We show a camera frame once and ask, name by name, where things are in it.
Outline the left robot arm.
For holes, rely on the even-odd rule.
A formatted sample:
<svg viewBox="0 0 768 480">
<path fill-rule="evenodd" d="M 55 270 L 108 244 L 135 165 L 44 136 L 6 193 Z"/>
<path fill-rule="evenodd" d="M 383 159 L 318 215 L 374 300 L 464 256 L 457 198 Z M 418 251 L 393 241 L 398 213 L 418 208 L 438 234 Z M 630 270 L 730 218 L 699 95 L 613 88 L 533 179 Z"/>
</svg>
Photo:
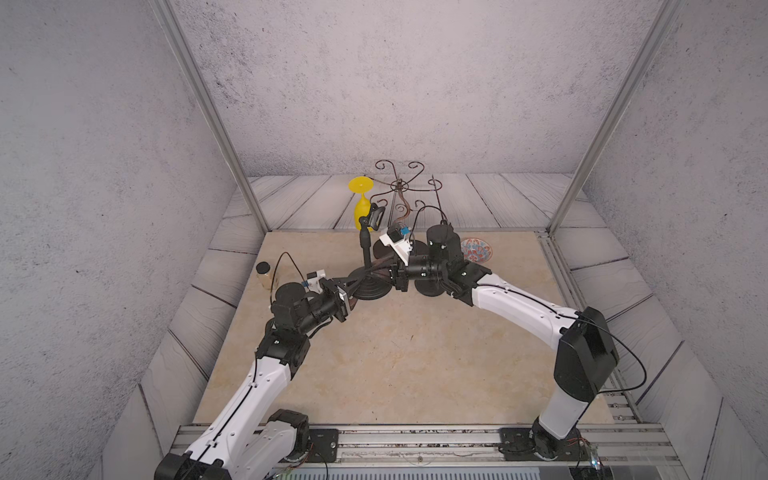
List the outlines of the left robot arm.
<svg viewBox="0 0 768 480">
<path fill-rule="evenodd" d="M 319 280 L 319 292 L 300 283 L 281 286 L 271 301 L 273 318 L 245 379 L 209 427 L 182 454 L 167 454 L 156 479 L 265 479 L 280 463 L 312 457 L 308 416 L 267 411 L 295 378 L 310 336 L 351 311 L 348 290 L 337 279 Z"/>
</svg>

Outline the spice jar black lid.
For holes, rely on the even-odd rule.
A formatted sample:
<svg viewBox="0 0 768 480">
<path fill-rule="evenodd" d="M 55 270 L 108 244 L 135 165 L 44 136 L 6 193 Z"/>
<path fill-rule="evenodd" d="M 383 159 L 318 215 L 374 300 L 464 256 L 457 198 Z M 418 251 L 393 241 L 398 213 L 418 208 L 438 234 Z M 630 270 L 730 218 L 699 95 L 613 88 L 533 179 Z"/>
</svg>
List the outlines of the spice jar black lid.
<svg viewBox="0 0 768 480">
<path fill-rule="evenodd" d="M 275 279 L 275 266 L 267 261 L 259 261 L 255 265 L 255 273 L 262 287 L 266 291 L 272 292 L 277 283 L 277 280 Z"/>
</svg>

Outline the red blue patterned bowl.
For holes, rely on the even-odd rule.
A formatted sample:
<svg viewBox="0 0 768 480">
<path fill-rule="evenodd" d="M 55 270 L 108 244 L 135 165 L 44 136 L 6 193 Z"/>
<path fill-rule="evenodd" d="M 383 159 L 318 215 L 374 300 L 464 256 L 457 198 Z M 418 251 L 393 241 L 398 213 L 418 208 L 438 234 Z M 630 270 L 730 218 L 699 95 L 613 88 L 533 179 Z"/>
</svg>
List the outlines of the red blue patterned bowl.
<svg viewBox="0 0 768 480">
<path fill-rule="evenodd" d="M 461 251 L 466 260 L 483 264 L 493 256 L 492 246 L 485 240 L 471 237 L 461 241 Z"/>
</svg>

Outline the yellow plastic goblet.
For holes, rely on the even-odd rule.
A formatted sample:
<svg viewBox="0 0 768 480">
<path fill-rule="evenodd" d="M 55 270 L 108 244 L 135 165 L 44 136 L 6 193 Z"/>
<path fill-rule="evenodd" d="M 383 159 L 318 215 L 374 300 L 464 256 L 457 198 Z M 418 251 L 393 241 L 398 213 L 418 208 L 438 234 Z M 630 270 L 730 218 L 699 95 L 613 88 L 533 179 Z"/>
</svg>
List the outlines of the yellow plastic goblet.
<svg viewBox="0 0 768 480">
<path fill-rule="evenodd" d="M 373 188 L 373 186 L 374 181 L 367 176 L 355 177 L 348 183 L 349 190 L 359 196 L 353 209 L 354 224 L 357 230 L 362 228 L 360 219 L 367 217 L 370 213 L 371 202 L 366 197 L 366 194 Z"/>
</svg>

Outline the dark oval stand base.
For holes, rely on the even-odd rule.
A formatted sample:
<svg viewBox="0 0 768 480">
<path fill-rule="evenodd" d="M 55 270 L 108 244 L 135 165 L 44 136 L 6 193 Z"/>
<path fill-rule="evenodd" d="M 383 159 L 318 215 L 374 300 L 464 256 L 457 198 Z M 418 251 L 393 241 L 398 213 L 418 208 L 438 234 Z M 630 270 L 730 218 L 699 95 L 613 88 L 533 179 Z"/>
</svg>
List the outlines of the dark oval stand base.
<svg viewBox="0 0 768 480">
<path fill-rule="evenodd" d="M 393 250 L 389 246 L 384 246 L 380 240 L 377 240 L 372 247 L 373 256 L 376 259 L 381 259 L 393 253 Z M 411 256 L 414 255 L 427 255 L 429 253 L 429 247 L 426 243 L 420 240 L 414 240 L 412 242 Z"/>
</svg>

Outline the aluminium front rail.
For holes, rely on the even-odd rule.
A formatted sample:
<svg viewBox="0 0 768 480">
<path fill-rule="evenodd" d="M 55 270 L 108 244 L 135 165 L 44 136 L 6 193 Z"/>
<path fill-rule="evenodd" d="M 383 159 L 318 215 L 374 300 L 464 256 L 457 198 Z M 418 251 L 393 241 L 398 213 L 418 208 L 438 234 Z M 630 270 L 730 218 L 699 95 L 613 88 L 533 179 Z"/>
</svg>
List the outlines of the aluminium front rail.
<svg viewBox="0 0 768 480">
<path fill-rule="evenodd" d="M 312 457 L 298 465 L 331 468 L 563 467 L 579 477 L 615 479 L 620 468 L 648 467 L 660 479 L 684 479 L 682 462 L 656 424 L 582 425 L 560 454 L 534 452 L 521 425 L 313 425 Z"/>
</svg>

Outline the aluminium left corner post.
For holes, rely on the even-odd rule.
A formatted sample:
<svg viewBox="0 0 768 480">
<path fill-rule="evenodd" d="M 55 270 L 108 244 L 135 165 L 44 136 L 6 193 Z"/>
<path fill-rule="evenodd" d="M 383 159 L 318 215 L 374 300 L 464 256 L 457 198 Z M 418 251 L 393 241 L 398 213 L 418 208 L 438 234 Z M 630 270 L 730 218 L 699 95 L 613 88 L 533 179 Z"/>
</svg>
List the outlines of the aluminium left corner post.
<svg viewBox="0 0 768 480">
<path fill-rule="evenodd" d="M 249 212 L 254 216 L 261 232 L 268 233 L 270 227 L 256 199 L 251 183 L 245 175 L 243 165 L 206 86 L 193 52 L 188 45 L 181 24 L 174 12 L 172 2 L 168 0 L 151 0 L 149 4 L 164 31 L 183 76 L 192 89 L 206 124 L 214 136 L 216 144 L 243 196 Z"/>
</svg>

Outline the spare black microphone pole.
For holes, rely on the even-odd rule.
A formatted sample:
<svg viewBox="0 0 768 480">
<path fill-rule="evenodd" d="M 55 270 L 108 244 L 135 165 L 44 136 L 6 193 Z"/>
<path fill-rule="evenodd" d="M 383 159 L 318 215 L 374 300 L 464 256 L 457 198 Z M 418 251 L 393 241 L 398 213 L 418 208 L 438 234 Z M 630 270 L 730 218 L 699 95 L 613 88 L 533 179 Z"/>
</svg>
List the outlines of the spare black microphone pole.
<svg viewBox="0 0 768 480">
<path fill-rule="evenodd" d="M 364 267 L 360 276 L 363 277 L 372 271 L 372 238 L 371 232 L 378 231 L 385 212 L 385 207 L 372 203 L 368 213 L 358 218 L 360 224 L 359 241 L 363 250 Z"/>
</svg>

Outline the aluminium corner post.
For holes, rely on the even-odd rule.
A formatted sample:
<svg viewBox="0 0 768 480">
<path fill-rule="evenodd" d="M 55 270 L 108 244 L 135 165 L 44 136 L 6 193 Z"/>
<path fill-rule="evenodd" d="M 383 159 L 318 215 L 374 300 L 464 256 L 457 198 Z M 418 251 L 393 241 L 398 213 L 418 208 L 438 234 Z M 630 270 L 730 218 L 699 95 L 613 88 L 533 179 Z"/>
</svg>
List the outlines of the aluminium corner post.
<svg viewBox="0 0 768 480">
<path fill-rule="evenodd" d="M 564 225 L 564 221 L 575 203 L 578 193 L 585 186 L 589 176 L 600 160 L 611 136 L 629 107 L 634 93 L 651 67 L 683 5 L 684 2 L 682 0 L 665 0 L 661 3 L 647 35 L 630 63 L 599 128 L 571 177 L 564 196 L 546 228 L 548 237 L 553 238 L 556 232 Z"/>
<path fill-rule="evenodd" d="M 243 165 L 206 86 L 193 52 L 188 45 L 181 24 L 174 12 L 172 2 L 168 0 L 151 0 L 149 4 L 164 31 L 183 76 L 192 89 L 206 124 L 214 136 L 216 144 L 243 196 L 249 212 L 254 216 L 261 232 L 268 233 L 270 227 L 256 199 L 251 183 L 245 175 Z"/>
</svg>

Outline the aluminium right corner post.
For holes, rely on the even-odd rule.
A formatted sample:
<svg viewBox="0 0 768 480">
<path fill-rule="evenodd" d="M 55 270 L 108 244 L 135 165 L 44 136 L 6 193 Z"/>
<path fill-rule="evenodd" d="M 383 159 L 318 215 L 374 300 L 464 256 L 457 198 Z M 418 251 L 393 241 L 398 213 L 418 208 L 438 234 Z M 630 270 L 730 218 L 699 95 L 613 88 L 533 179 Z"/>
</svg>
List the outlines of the aluminium right corner post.
<svg viewBox="0 0 768 480">
<path fill-rule="evenodd" d="M 600 160 L 611 136 L 629 107 L 634 93 L 651 67 L 683 5 L 684 2 L 682 0 L 665 0 L 661 3 L 647 35 L 630 63 L 599 128 L 571 177 L 564 196 L 546 228 L 548 237 L 553 238 L 556 232 L 564 225 L 564 221 L 575 203 L 578 193 L 585 186 L 589 176 Z"/>
</svg>

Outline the black round stand base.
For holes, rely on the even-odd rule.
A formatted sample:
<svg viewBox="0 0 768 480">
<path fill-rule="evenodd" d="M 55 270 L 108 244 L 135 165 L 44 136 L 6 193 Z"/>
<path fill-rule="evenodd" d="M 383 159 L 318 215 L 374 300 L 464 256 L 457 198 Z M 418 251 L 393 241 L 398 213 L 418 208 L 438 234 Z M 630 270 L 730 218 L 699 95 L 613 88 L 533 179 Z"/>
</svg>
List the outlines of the black round stand base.
<svg viewBox="0 0 768 480">
<path fill-rule="evenodd" d="M 439 280 L 414 280 L 416 290 L 426 297 L 438 297 L 445 292 Z"/>
</svg>

